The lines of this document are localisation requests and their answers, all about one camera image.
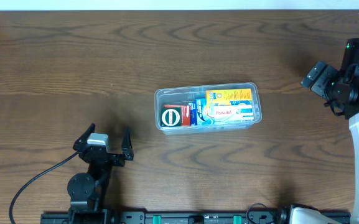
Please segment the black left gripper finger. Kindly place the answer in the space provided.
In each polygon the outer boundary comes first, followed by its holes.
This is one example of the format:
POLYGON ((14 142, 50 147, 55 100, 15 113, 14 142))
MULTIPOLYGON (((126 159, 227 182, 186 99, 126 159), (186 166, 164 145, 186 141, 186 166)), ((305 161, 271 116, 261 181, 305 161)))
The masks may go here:
POLYGON ((131 143, 131 129, 127 127, 124 132, 123 140, 121 143, 122 150, 132 150, 132 143, 131 143))
POLYGON ((90 137, 92 133, 95 132, 95 124, 91 123, 89 128, 74 142, 74 147, 81 147, 82 145, 87 143, 87 139, 90 137))

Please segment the small dark green box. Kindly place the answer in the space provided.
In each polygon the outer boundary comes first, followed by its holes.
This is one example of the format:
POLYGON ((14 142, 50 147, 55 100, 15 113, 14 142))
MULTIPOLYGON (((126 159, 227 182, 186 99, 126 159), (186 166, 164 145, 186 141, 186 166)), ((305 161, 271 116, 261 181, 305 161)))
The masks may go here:
POLYGON ((180 108, 163 108, 161 110, 161 126, 176 127, 181 126, 181 109, 180 108))

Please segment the red Panadol box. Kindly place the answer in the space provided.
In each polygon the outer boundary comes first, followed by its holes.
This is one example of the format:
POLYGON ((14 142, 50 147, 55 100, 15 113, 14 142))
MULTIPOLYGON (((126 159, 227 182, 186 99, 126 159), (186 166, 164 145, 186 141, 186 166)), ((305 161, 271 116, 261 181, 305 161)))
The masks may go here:
POLYGON ((164 105, 163 108, 180 108, 181 109, 181 126, 190 126, 190 106, 189 105, 164 105))

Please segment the blue KoolFever box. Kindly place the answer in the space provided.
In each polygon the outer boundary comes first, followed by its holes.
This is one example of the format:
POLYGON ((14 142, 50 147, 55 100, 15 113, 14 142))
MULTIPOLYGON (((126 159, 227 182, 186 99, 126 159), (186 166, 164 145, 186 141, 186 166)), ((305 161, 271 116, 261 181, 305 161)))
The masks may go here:
POLYGON ((195 124, 198 126, 205 125, 223 125, 230 123, 241 123, 245 121, 237 121, 237 122, 216 122, 212 117, 209 116, 212 107, 207 106, 207 102, 205 98, 197 98, 195 101, 190 101, 189 106, 192 109, 191 118, 195 118, 195 124))

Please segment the yellow medicine box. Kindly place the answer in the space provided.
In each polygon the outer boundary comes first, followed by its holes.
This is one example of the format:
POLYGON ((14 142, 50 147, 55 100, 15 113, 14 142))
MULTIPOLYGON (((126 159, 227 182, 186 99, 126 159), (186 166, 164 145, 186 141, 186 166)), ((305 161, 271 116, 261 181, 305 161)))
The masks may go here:
POLYGON ((253 100, 250 88, 229 90, 207 90, 207 106, 250 105, 253 100))

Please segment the white Panadol box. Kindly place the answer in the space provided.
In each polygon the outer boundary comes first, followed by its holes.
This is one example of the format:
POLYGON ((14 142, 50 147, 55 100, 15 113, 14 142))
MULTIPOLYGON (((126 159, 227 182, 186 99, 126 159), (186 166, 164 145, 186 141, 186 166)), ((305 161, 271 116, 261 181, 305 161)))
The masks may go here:
POLYGON ((254 119, 253 107, 251 105, 227 105, 214 106, 209 116, 216 122, 237 122, 254 119))

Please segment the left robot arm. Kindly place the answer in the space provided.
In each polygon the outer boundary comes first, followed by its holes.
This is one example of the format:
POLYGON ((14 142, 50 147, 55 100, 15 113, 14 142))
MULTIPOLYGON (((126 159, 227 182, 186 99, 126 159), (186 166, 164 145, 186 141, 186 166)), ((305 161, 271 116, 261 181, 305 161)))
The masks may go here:
POLYGON ((86 172, 74 175, 68 182, 70 196, 69 223, 117 223, 111 209, 103 207, 106 191, 114 166, 123 167, 126 161, 134 159, 130 138, 126 128, 121 143, 121 153, 110 153, 107 134, 95 133, 95 124, 74 142, 73 149, 79 158, 88 164, 86 172))

